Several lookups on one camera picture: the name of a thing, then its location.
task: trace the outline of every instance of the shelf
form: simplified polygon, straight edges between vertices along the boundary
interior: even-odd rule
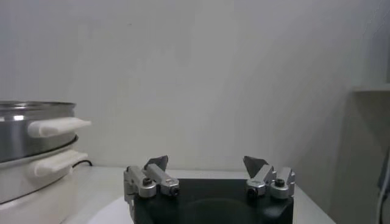
[[[390,83],[361,85],[352,88],[353,92],[390,92]]]

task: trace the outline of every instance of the black cable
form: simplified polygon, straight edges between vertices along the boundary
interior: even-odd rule
[[[388,198],[388,195],[385,194],[383,196],[382,202],[380,204],[380,216],[379,216],[379,224],[383,224],[383,204],[385,203],[386,199]]]
[[[72,166],[72,168],[75,168],[75,167],[78,166],[80,163],[88,163],[90,166],[93,166],[93,165],[92,165],[92,162],[86,159],[86,160],[78,161],[77,163],[75,163],[75,164]]]

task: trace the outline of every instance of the power cord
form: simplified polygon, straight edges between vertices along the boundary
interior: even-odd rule
[[[92,165],[92,162],[91,162],[90,160],[85,159],[85,160],[81,160],[81,161],[78,161],[77,163],[75,163],[75,164],[72,166],[72,168],[75,168],[76,166],[78,166],[78,165],[81,164],[81,163],[88,163],[90,166],[93,166],[93,165]]]

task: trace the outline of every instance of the metal bracket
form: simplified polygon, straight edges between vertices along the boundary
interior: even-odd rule
[[[278,172],[276,180],[271,183],[271,195],[277,199],[286,199],[294,195],[294,190],[295,173],[291,168],[284,167]]]
[[[143,198],[151,198],[156,195],[156,183],[145,176],[139,167],[127,167],[123,177],[125,197],[138,194]]]
[[[246,181],[246,192],[248,197],[257,198],[266,193],[266,188],[276,178],[274,167],[270,165],[263,165],[257,174]]]
[[[156,164],[149,164],[144,171],[145,175],[160,185],[162,194],[168,196],[178,196],[180,192],[179,180],[170,177]]]

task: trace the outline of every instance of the pot handle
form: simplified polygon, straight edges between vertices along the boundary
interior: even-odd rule
[[[70,169],[73,164],[85,160],[86,153],[68,150],[54,156],[40,159],[29,165],[29,176],[32,178],[45,177],[55,174],[63,169]]]
[[[33,121],[27,132],[33,138],[48,138],[75,131],[91,125],[90,121],[83,121],[76,117],[61,117],[56,119]]]

